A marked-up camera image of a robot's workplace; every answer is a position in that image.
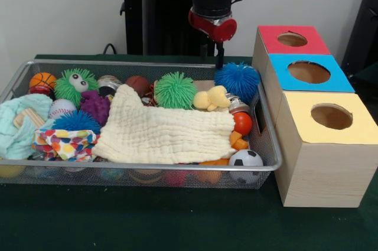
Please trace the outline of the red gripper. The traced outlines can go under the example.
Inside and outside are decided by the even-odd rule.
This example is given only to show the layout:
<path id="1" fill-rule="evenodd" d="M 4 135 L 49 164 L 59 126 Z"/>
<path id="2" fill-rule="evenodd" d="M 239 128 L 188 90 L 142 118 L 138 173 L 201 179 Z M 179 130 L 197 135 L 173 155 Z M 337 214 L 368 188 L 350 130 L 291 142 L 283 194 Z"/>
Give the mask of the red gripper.
<path id="1" fill-rule="evenodd" d="M 190 25 L 205 34 L 201 34 L 200 40 L 200 56 L 207 57 L 207 36 L 213 41 L 228 41 L 233 38 L 237 31 L 237 22 L 232 17 L 232 13 L 221 17 L 205 18 L 196 14 L 191 8 L 188 13 L 188 21 Z M 216 69 L 220 70 L 224 64 L 224 47 L 223 43 L 216 43 L 217 62 Z"/>

